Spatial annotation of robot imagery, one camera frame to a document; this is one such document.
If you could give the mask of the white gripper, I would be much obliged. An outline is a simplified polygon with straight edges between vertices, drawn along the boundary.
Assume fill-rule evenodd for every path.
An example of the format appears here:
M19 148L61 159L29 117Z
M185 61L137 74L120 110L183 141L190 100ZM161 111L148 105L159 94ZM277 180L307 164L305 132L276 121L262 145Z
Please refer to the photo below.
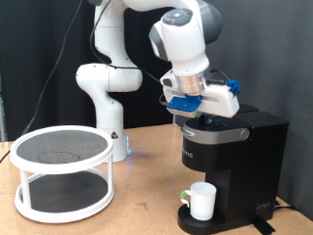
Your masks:
M163 93L167 101L166 108L172 114L187 118L200 116L200 126L215 126L214 116L231 118L240 107L237 97L227 85L209 85L197 95L188 95L164 86Z

